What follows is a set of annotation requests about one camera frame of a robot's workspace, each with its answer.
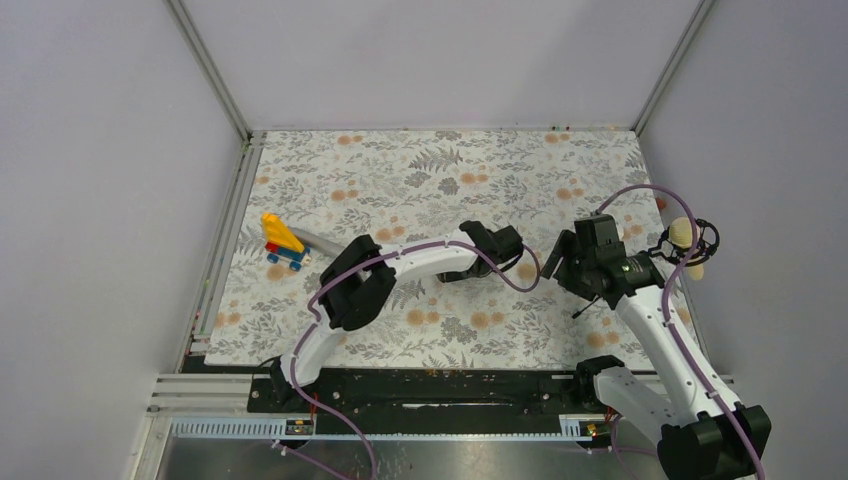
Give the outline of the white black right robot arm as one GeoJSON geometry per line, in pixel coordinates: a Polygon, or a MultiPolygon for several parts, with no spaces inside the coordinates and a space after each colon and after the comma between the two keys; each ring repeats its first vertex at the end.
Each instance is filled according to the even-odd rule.
{"type": "Polygon", "coordinates": [[[609,407],[656,447],[669,479],[765,476],[771,421],[745,405],[677,326],[667,281],[645,253],[630,255],[614,218],[594,215],[560,233],[542,275],[585,300],[601,300],[631,330],[653,365],[658,394],[613,355],[575,369],[573,396],[583,410],[609,407]]]}

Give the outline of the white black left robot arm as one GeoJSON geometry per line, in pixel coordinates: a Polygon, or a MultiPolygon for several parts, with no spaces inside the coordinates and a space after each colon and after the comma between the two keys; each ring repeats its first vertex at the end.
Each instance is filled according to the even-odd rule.
{"type": "Polygon", "coordinates": [[[272,398],[288,411],[304,407],[310,385],[342,337],[373,322],[395,287],[425,277],[442,283],[504,277],[525,252],[514,227],[492,231],[479,221],[405,244],[383,245],[369,235],[356,238],[319,277],[320,288],[307,302],[314,320],[271,362],[272,398]]]}

